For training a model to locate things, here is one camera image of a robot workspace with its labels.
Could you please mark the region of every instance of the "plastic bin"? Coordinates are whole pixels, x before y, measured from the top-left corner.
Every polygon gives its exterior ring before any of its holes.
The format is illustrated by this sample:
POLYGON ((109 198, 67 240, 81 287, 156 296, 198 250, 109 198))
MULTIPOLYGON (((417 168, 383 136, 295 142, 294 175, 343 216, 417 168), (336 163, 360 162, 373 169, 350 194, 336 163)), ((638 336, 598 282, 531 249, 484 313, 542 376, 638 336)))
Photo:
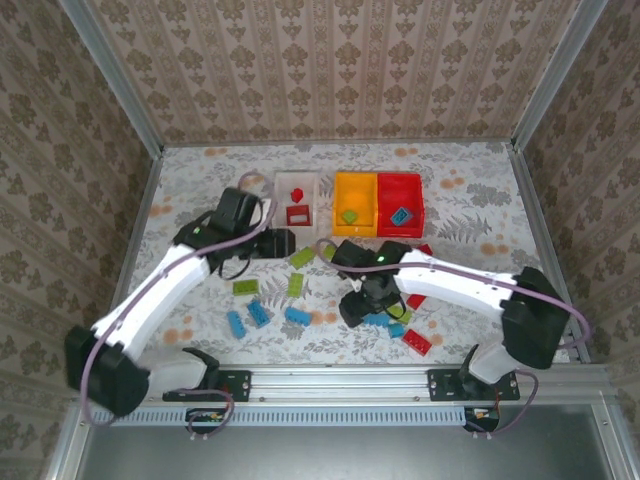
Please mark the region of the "plastic bin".
POLYGON ((274 179, 275 196, 278 208, 273 219, 276 228, 288 228, 296 235, 296 245, 307 246, 316 241, 318 231, 318 173, 309 171, 276 172, 274 179), (291 199, 295 188, 302 189, 304 196, 299 203, 291 199), (288 226, 287 207, 309 206, 310 226, 288 226))
POLYGON ((333 199, 333 234, 340 237, 375 237, 378 234, 378 175, 337 172, 333 199), (358 218, 348 224, 342 214, 351 210, 358 218))
POLYGON ((422 179, 417 173, 378 174, 378 236, 421 238, 424 229, 422 179), (404 207, 413 217, 396 227, 391 217, 404 207))

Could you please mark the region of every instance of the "black mounting bracket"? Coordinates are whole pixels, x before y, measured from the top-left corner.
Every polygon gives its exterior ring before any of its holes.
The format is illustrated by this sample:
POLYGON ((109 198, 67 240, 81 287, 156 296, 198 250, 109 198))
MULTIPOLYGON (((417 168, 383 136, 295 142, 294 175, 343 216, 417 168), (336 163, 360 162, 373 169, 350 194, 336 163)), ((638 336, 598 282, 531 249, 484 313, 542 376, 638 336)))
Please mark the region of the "black mounting bracket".
POLYGON ((493 402, 496 396, 500 401, 520 400, 520 389, 514 372, 507 373, 495 385, 479 389, 477 394, 470 395, 462 385, 458 368, 436 368, 427 371, 429 398, 432 402, 493 402))

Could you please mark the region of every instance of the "blue block in tray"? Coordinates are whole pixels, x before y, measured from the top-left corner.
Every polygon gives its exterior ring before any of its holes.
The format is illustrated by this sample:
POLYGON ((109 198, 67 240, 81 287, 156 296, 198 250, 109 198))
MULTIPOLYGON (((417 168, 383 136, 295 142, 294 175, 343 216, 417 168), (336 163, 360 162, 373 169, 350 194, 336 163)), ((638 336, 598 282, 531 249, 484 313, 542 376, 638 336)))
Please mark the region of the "blue block in tray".
POLYGON ((407 223, 409 220, 411 220, 412 217, 413 217, 413 215, 411 214, 411 212, 409 210, 407 210, 404 207, 400 207, 396 211, 396 213, 394 213, 393 216, 391 217, 391 222, 396 227, 399 227, 399 226, 404 225, 405 223, 407 223))

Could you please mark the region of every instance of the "red cube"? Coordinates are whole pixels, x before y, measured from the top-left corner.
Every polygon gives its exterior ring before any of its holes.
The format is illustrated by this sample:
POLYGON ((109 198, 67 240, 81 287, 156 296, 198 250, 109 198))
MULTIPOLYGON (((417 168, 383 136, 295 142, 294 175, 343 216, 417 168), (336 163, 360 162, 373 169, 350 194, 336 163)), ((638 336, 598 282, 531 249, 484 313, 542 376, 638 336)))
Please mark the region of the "red cube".
POLYGON ((421 247, 418 247, 418 250, 420 250, 422 253, 426 253, 427 255, 433 255, 433 250, 431 250, 431 247, 428 243, 425 243, 421 247))
POLYGON ((301 188, 294 188, 293 192, 291 192, 291 200, 293 200, 295 203, 300 203, 302 197, 304 197, 304 192, 301 188))
POLYGON ((427 297, 425 297, 424 295, 411 295, 409 298, 407 298, 407 305, 409 305, 414 310, 417 310, 420 305, 422 305, 422 302, 424 302, 425 298, 427 297))
POLYGON ((431 343, 429 342, 429 340, 412 329, 407 330, 407 333, 405 333, 404 337, 402 337, 402 341, 413 348, 423 357, 431 348, 431 343))

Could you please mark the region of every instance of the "red lego brick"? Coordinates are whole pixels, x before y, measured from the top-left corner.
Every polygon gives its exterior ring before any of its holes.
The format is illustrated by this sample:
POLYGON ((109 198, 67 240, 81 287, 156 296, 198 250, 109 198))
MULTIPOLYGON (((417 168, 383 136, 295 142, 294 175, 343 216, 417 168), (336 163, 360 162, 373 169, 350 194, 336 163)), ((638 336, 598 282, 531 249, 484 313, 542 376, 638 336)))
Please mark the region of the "red lego brick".
POLYGON ((287 226, 289 227, 310 227, 311 214, 309 213, 309 205, 295 205, 287 207, 287 226))
POLYGON ((413 348, 423 357, 431 348, 431 343, 429 342, 429 340, 412 329, 407 330, 407 333, 405 333, 404 337, 402 337, 402 341, 413 348))
POLYGON ((301 188, 294 188, 293 192, 291 192, 291 200, 293 200, 296 203, 300 203, 300 200, 302 200, 302 197, 304 197, 304 192, 302 191, 301 188))
POLYGON ((427 297, 425 297, 424 295, 411 295, 409 298, 407 298, 406 303, 414 310, 417 310, 418 307, 422 305, 422 302, 424 302, 425 298, 427 297))
POLYGON ((431 247, 427 243, 425 243, 421 247, 418 247, 418 250, 420 250, 422 253, 426 253, 427 255, 433 255, 433 250, 431 250, 431 247))

